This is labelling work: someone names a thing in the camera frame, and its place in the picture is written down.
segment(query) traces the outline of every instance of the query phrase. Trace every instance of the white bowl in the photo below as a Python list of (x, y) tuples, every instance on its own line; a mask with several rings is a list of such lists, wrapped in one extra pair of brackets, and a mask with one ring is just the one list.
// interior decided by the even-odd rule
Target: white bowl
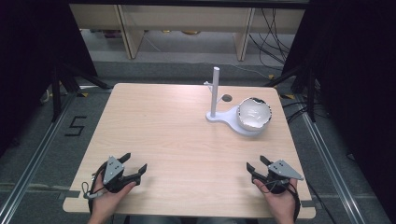
[(250, 97), (236, 110), (239, 125), (247, 131), (260, 132), (265, 129), (272, 117), (271, 107), (264, 100)]

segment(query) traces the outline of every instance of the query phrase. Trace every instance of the person's left hand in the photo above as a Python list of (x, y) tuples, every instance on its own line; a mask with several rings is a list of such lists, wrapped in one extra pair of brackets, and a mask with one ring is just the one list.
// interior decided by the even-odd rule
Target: person's left hand
[[(134, 186), (136, 186), (136, 183), (132, 182), (126, 185), (118, 193), (106, 192), (102, 196), (93, 199), (92, 215), (88, 223), (105, 223), (114, 214), (122, 198), (125, 197)], [(99, 174), (96, 179), (94, 191), (97, 191), (102, 187), (103, 178), (102, 174)]]

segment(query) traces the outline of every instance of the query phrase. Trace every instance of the floor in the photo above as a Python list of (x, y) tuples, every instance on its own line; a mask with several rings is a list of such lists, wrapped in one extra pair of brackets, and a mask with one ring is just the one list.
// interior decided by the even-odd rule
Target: floor
[[(268, 74), (275, 77), (280, 75), (279, 69), (282, 67), (281, 62), (284, 61), (281, 52), (272, 47), (267, 46), (266, 49), (280, 60), (260, 54), (252, 39), (261, 44), (262, 37), (265, 38), (263, 34), (262, 36), (252, 34), (243, 62), (236, 60), (232, 34), (201, 32), (197, 35), (186, 35), (180, 31), (169, 33), (147, 31), (133, 60), (127, 58), (120, 38), (105, 38), (102, 32), (90, 30), (82, 30), (81, 34), (98, 70), (103, 71), (105, 69), (103, 67), (122, 63), (122, 66), (126, 66), (122, 70), (125, 75), (132, 74), (128, 66), (134, 64), (150, 63), (151, 69), (160, 70), (157, 71), (158, 73), (161, 73), (161, 69), (166, 64), (177, 64), (178, 69), (186, 67), (186, 71), (188, 67), (219, 64), (226, 69), (234, 69), (235, 73), (248, 72), (249, 76), (260, 78), (262, 83), (265, 83), (269, 79)], [(276, 46), (276, 41), (271, 36), (268, 38), (269, 44)], [(293, 35), (279, 35), (279, 40), (287, 47), (291, 46), (293, 38)], [(265, 72), (258, 69), (262, 67), (266, 68)], [(109, 81), (117, 82), (122, 78), (115, 76)], [(279, 85), (278, 91), (283, 97), (281, 100), (283, 105), (304, 100), (303, 95), (293, 95), (289, 91), (292, 81), (291, 78)], [(16, 201), (19, 206), (11, 212), (13, 216), (8, 222), (53, 223), (59, 218), (57, 222), (60, 223), (75, 223), (88, 218), (86, 214), (65, 214), (61, 208), (68, 186), (73, 180), (73, 173), (77, 170), (84, 154), (84, 150), (77, 150), (75, 147), (86, 148), (102, 112), (100, 109), (87, 111), (87, 108), (97, 106), (103, 109), (108, 95), (105, 92), (91, 94), (90, 101), (77, 97), (70, 105), (67, 103), (68, 99), (75, 96), (66, 95), (64, 106), (70, 107), (70, 115), (65, 116), (59, 127), (47, 122), (51, 117), (51, 101), (37, 109), (30, 123), (26, 125), (25, 131), (21, 133), (19, 144), (9, 149), (0, 159), (0, 202), (4, 204), (9, 200), (14, 187), (19, 186), (21, 182), (26, 182), (27, 188), (23, 198)], [(333, 223), (326, 212), (325, 208), (328, 208), (337, 223), (390, 223), (359, 167), (346, 156), (347, 147), (332, 125), (325, 108), (316, 107), (316, 123), (310, 122), (306, 114), (298, 113), (299, 117), (292, 117), (300, 109), (302, 108), (299, 104), (284, 107), (285, 115), (290, 118), (290, 131), (305, 176), (318, 194), (312, 191), (312, 197), (317, 203), (317, 216), (313, 220), (297, 222)], [(61, 140), (57, 137), (61, 135), (64, 138), (64, 135), (70, 132), (68, 126), (72, 119), (80, 114), (88, 114), (91, 118), (90, 121), (84, 120), (87, 122), (84, 124), (84, 132), (87, 134), (82, 135), (78, 142)], [(37, 149), (46, 147), (42, 145), (50, 132), (54, 132), (57, 136), (49, 140), (51, 146), (43, 150), (41, 161), (36, 166), (31, 164), (32, 158), (39, 158)], [(25, 175), (29, 172), (26, 171), (29, 165), (35, 167), (35, 170)], [(116, 217), (114, 222), (122, 223), (122, 218)], [(274, 221), (265, 219), (260, 220), (260, 223), (274, 223)]]

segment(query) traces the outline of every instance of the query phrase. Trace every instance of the person's right hand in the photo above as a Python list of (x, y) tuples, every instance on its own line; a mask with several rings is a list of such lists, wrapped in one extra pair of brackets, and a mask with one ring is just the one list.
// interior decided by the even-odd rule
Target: person's right hand
[[(258, 179), (254, 179), (253, 183), (264, 195), (265, 200), (268, 202), (271, 214), (274, 216), (278, 224), (294, 223), (294, 209), (295, 201), (290, 192), (285, 190), (280, 194), (273, 194), (270, 190)], [(297, 189), (297, 179), (291, 179), (290, 184)]]

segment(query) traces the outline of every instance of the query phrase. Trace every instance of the white base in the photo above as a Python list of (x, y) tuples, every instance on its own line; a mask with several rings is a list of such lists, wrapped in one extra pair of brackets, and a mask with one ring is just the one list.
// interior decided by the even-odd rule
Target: white base
[(238, 105), (234, 106), (233, 108), (231, 108), (229, 111), (227, 112), (216, 112), (215, 117), (212, 118), (210, 116), (210, 111), (206, 113), (206, 119), (209, 122), (223, 122), (228, 124), (234, 131), (236, 131), (237, 133), (240, 133), (244, 136), (248, 136), (248, 137), (253, 137), (253, 136), (257, 136), (260, 133), (262, 133), (262, 131), (257, 131), (257, 132), (253, 132), (253, 131), (248, 131), (244, 128), (242, 128), (239, 123), (238, 120), (236, 120), (236, 110), (238, 108)]

